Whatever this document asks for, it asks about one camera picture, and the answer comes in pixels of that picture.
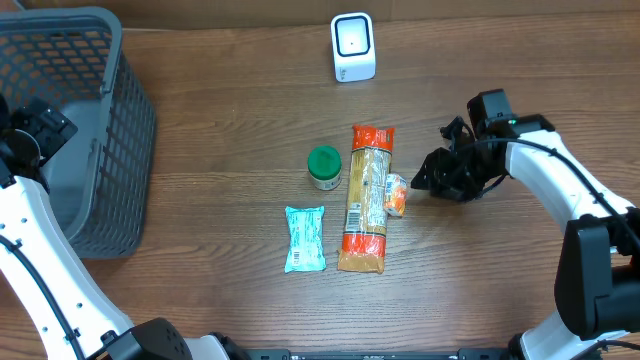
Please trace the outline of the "small orange snack packet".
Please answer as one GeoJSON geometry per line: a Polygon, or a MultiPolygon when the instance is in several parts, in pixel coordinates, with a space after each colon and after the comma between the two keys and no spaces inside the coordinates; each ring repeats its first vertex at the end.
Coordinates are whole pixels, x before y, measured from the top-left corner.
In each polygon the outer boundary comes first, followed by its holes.
{"type": "Polygon", "coordinates": [[[386,176],[384,210],[391,216],[403,217],[406,210],[407,182],[398,174],[386,176]]]}

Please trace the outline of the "orange spaghetti package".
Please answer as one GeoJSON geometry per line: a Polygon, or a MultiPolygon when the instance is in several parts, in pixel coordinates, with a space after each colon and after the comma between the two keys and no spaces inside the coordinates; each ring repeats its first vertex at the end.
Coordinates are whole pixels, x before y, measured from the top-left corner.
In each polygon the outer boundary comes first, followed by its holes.
{"type": "Polygon", "coordinates": [[[353,132],[345,225],[337,268],[381,274],[387,235],[384,197],[394,130],[355,125],[353,132]]]}

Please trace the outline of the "green lid jar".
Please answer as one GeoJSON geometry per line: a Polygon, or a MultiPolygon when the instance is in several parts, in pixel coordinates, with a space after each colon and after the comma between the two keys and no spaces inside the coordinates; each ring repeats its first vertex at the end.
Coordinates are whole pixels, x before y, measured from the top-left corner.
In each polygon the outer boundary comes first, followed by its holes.
{"type": "Polygon", "coordinates": [[[307,167],[312,184],[319,190],[333,190],[341,182],[341,156],[331,146],[314,148],[308,156],[307,167]]]}

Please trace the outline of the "teal snack packet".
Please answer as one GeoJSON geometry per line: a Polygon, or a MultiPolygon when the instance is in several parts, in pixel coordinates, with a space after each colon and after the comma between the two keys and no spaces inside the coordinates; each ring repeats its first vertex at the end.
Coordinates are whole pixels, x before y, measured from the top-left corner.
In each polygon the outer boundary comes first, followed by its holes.
{"type": "Polygon", "coordinates": [[[289,250],[284,272],[315,272],[326,269],[323,248],[325,208],[298,209],[287,206],[285,216],[289,229],[289,250]]]}

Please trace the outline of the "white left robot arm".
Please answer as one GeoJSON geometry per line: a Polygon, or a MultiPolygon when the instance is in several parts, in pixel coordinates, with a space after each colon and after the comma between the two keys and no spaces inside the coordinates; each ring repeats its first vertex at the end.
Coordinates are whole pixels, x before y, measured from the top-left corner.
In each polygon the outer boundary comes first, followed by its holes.
{"type": "Polygon", "coordinates": [[[166,319],[136,325],[97,286],[53,213],[45,165],[77,132],[40,98],[1,106],[1,271],[51,359],[246,359],[230,338],[185,338],[166,319]]]}

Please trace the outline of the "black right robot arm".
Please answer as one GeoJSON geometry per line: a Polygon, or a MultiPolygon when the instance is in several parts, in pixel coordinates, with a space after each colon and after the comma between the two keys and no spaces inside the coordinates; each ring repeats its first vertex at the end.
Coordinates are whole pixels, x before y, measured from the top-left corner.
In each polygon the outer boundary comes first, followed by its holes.
{"type": "Polygon", "coordinates": [[[541,114],[512,111],[504,90],[467,104],[469,118],[441,128],[448,140],[411,181],[432,196],[469,202],[506,178],[520,181],[560,226],[555,310],[490,359],[599,359],[611,346],[635,349],[639,330],[639,209],[599,182],[541,114]]]}

